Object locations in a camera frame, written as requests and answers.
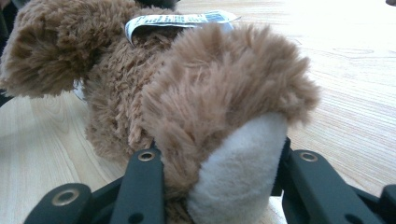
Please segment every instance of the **stuffed animal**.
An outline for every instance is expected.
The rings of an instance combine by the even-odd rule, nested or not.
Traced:
[[[169,223],[255,223],[268,203],[287,129],[306,123],[318,87],[308,59],[268,27],[124,26],[175,14],[174,1],[34,0],[1,58],[0,88],[42,97],[84,83],[96,153],[162,152]]]

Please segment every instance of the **black bracket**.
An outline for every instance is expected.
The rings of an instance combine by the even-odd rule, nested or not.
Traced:
[[[396,223],[396,185],[384,187],[380,198],[352,188],[318,153],[291,150],[289,138],[272,196],[283,196],[289,224]],[[53,189],[25,223],[165,223],[160,151],[136,152],[124,177],[94,193],[82,184]]]

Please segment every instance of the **white tag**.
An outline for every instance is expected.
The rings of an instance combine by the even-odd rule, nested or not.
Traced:
[[[239,19],[233,13],[223,10],[209,11],[205,14],[190,15],[147,15],[134,18],[125,25],[125,34],[132,42],[132,33],[136,27],[142,25],[150,26],[178,26],[178,27],[197,27],[200,24],[217,22],[226,24],[227,29],[232,28],[230,21]]]

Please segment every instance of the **metal ring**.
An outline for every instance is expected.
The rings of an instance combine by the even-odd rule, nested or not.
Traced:
[[[142,152],[139,154],[138,159],[140,161],[151,161],[152,159],[154,159],[155,157],[155,153],[152,152]]]
[[[300,158],[305,161],[317,161],[318,157],[310,152],[302,152],[300,153]]]
[[[52,204],[55,206],[65,206],[72,203],[78,196],[78,189],[65,189],[52,198]]]

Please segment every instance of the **wooden table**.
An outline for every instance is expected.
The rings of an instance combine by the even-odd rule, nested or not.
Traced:
[[[396,183],[396,7],[385,0],[182,0],[183,13],[230,11],[237,23],[271,24],[311,58],[322,101],[293,148],[325,156],[348,184],[379,195]],[[73,94],[16,98],[0,108],[0,223],[22,223],[49,190],[92,190],[123,174],[85,140],[87,107]],[[271,198],[262,223],[286,223]]]

